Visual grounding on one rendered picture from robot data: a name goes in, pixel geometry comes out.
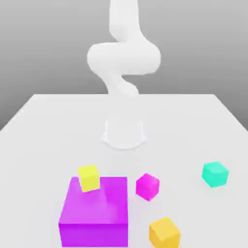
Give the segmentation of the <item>small yellow cube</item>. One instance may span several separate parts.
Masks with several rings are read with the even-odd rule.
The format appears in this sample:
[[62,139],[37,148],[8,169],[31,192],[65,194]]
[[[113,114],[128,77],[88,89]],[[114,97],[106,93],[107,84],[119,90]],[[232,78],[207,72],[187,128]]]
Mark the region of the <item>small yellow cube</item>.
[[99,173],[95,165],[79,167],[78,174],[82,192],[89,192],[100,188]]

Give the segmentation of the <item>small magenta cube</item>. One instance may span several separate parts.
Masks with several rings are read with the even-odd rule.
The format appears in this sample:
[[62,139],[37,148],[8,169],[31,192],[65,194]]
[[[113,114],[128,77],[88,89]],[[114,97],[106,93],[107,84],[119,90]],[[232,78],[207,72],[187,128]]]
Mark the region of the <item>small magenta cube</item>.
[[159,193],[160,180],[145,173],[136,181],[136,194],[146,201],[151,201]]

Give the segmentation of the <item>small turquoise cube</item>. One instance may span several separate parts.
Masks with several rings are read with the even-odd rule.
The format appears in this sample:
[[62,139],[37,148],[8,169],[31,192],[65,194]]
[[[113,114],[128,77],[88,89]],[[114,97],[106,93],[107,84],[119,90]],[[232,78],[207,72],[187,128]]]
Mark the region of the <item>small turquoise cube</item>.
[[219,187],[227,183],[229,170],[220,162],[210,162],[203,166],[202,178],[210,187]]

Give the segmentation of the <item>small orange cube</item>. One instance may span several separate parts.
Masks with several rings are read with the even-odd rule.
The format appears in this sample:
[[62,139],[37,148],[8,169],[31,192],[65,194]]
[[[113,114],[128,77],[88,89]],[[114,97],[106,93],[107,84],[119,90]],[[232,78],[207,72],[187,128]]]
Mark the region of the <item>small orange cube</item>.
[[179,248],[181,233],[169,217],[149,225],[149,240],[155,248]]

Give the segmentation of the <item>large purple box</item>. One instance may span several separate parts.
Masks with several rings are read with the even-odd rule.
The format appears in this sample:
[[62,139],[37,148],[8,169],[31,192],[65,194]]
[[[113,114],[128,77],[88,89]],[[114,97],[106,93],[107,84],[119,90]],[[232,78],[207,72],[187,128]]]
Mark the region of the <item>large purple box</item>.
[[101,177],[99,189],[84,193],[72,177],[59,231],[63,247],[127,247],[127,178]]

